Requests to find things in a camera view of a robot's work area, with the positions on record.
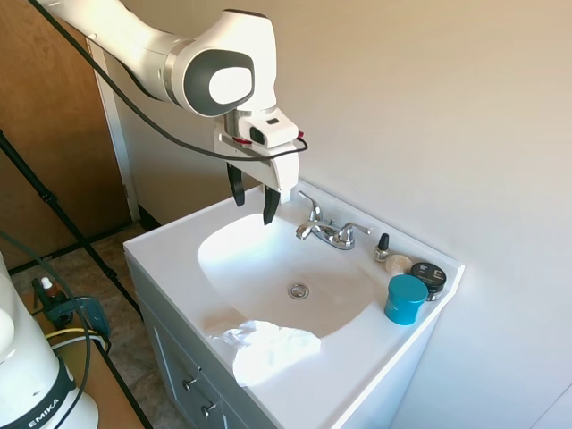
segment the floor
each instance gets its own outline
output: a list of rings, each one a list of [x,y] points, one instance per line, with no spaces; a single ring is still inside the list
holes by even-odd
[[[134,286],[123,256],[122,243],[145,231],[138,225],[93,244],[94,249],[118,275],[122,285],[134,295]],[[103,275],[81,248],[50,261],[76,295],[95,297],[102,304],[112,328],[110,358],[155,429],[189,429],[165,391],[145,326],[127,300]],[[45,275],[35,266],[12,277],[19,293],[31,291],[34,278]]]

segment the white towel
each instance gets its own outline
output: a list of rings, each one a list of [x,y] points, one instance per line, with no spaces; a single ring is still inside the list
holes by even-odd
[[[320,351],[320,339],[300,329],[249,320],[222,339],[238,351],[232,372],[239,386],[263,382],[286,367]]]

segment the blue container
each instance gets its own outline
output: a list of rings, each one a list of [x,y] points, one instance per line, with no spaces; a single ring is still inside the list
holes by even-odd
[[[385,314],[396,324],[413,324],[427,294],[427,287],[416,277],[396,275],[390,280]]]

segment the metal pole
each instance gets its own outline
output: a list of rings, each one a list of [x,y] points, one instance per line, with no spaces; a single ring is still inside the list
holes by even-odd
[[[40,198],[46,202],[54,213],[60,218],[63,224],[67,227],[68,230],[73,234],[75,239],[81,244],[81,246],[86,249],[88,254],[91,258],[95,261],[97,266],[101,268],[101,271],[119,290],[119,292],[129,301],[131,306],[141,315],[141,310],[139,309],[139,305],[130,295],[130,293],[123,287],[123,285],[117,279],[117,273],[111,269],[105,261],[101,258],[101,256],[96,252],[94,248],[91,247],[89,241],[83,236],[81,231],[78,227],[73,223],[72,219],[63,211],[60,207],[59,203],[57,202],[57,197],[54,193],[52,193],[44,183],[39,179],[39,177],[29,168],[29,165],[23,160],[20,154],[16,151],[16,149],[12,146],[12,144],[8,141],[8,139],[0,130],[0,149],[8,156],[8,159],[12,161],[14,166],[20,171],[20,173],[24,176],[24,178],[28,181],[28,183],[36,190]]]

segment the white sink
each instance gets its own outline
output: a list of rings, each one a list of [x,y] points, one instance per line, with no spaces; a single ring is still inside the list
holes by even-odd
[[[245,318],[324,337],[359,315],[381,284],[370,280],[348,251],[314,236],[297,239],[296,227],[281,217],[264,226],[262,215],[251,214],[208,237],[198,250],[198,262],[214,288]],[[297,284],[309,290],[306,298],[290,296]]]
[[[311,205],[297,190],[315,198],[326,218],[362,224],[373,229],[372,235],[357,233],[352,250],[339,250],[314,235],[298,240],[295,230],[307,221]],[[391,386],[388,397],[397,395],[400,378],[386,375],[408,350],[416,350],[412,345],[455,294],[464,267],[303,181],[292,196],[264,226],[264,192],[251,189],[242,207],[229,198],[125,243],[127,256],[134,271],[171,304],[172,315],[166,317],[182,318],[230,374],[236,349],[213,335],[246,319],[321,338],[320,353],[244,388],[277,428],[339,429],[346,422],[344,429],[363,427],[351,426],[350,417],[378,388]],[[391,236],[391,251],[432,262],[447,274],[441,298],[424,303],[410,326],[392,323],[383,312],[390,279],[373,256],[383,232]],[[308,287],[307,298],[290,297],[294,284]],[[402,367],[411,374],[415,370],[411,364]]]

